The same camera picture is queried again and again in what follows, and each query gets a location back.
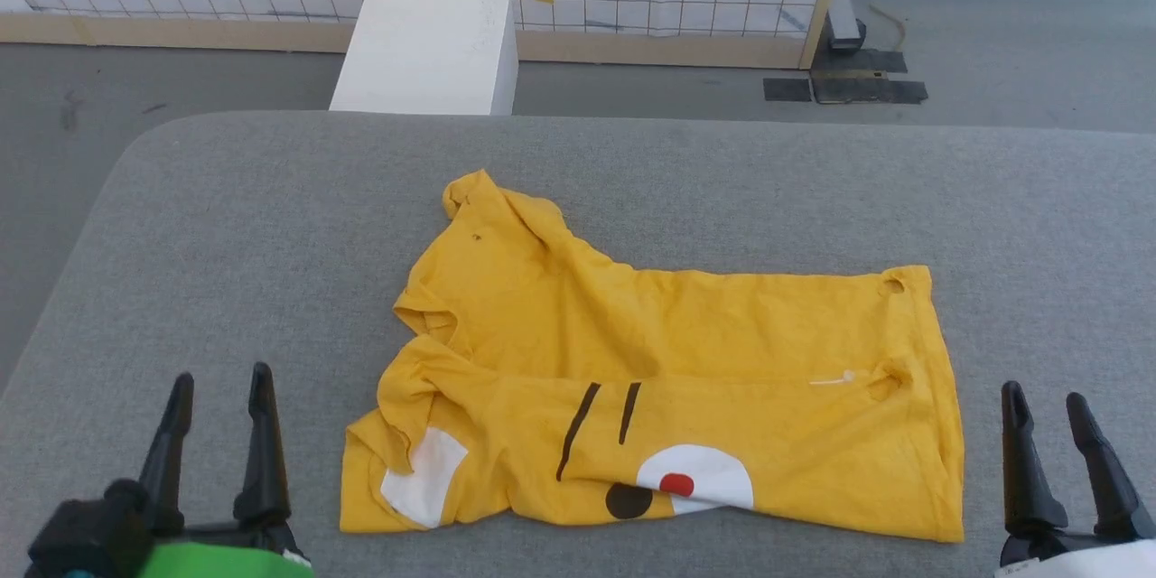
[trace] yellow t-shirt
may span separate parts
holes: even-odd
[[[416,336],[347,431],[342,531],[731,505],[963,540],[959,407],[925,266],[636,271],[486,171],[443,203],[450,227],[394,306]]]

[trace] cartoon face print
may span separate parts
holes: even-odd
[[[590,413],[600,386],[591,384],[575,414],[563,443],[557,480],[570,458],[570,449]],[[633,381],[622,406],[618,445],[625,445],[630,420],[642,388]],[[669,495],[674,514],[697,512],[722,505],[751,510],[754,487],[742,461],[705,445],[677,444],[649,455],[632,484],[614,483],[606,491],[606,509],[616,519],[635,519],[646,514],[654,503],[654,491]]]

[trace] gray cushioned surface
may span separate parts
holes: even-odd
[[[343,427],[409,332],[390,307],[488,168],[556,200],[635,266],[858,274],[932,268],[968,442],[968,542],[719,510],[558,528],[513,516],[338,532]],[[0,575],[65,497],[135,475],[173,377],[197,379],[181,503],[228,518],[257,360],[274,370],[295,514],[319,576],[984,576],[1003,540],[1001,381],[1024,381],[1073,519],[1092,524],[1064,397],[1082,390],[1156,499],[1156,139],[889,128],[218,113],[117,165],[0,401]]]

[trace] white box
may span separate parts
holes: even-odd
[[[510,0],[365,0],[329,110],[510,116]]]

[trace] green part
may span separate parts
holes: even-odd
[[[140,578],[314,578],[313,570],[273,551],[186,542],[153,549]]]

